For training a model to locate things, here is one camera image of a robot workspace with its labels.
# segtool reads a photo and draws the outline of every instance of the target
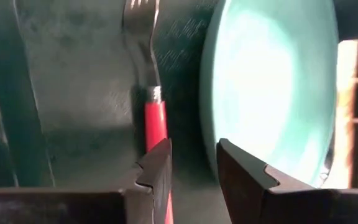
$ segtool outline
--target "fork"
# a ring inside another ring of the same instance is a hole
[[[168,136],[165,102],[161,96],[160,77],[152,47],[158,8],[159,0],[126,0],[122,18],[124,35],[135,41],[145,64],[144,75],[147,83],[145,135],[147,152]],[[171,193],[168,196],[165,224],[173,224]]]

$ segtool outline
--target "metal fork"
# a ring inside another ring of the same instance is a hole
[[[122,18],[124,35],[134,40],[145,63],[145,70],[142,71],[144,74],[138,75],[145,75],[147,82],[145,137],[148,152],[161,140],[168,138],[165,102],[161,97],[160,77],[152,43],[158,7],[159,0],[126,0]],[[139,66],[135,65],[135,68],[138,69],[138,73],[141,72]],[[168,196],[165,224],[173,224],[171,193]]]
[[[133,40],[141,53],[141,59],[145,64],[144,76],[149,87],[160,86],[152,43],[158,8],[159,0],[126,0],[122,19],[126,39]]]

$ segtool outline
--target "red fork handle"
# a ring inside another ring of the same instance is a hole
[[[161,140],[168,138],[165,102],[145,105],[146,150],[149,152]],[[165,224],[173,224],[171,192],[168,196]]]

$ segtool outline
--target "fork handle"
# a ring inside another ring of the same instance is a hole
[[[168,136],[164,101],[146,103],[145,128],[146,150],[149,152],[156,144]]]

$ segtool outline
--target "teal plate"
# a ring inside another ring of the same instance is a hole
[[[337,27],[327,0],[221,1],[201,65],[204,141],[228,138],[317,187],[333,133]]]

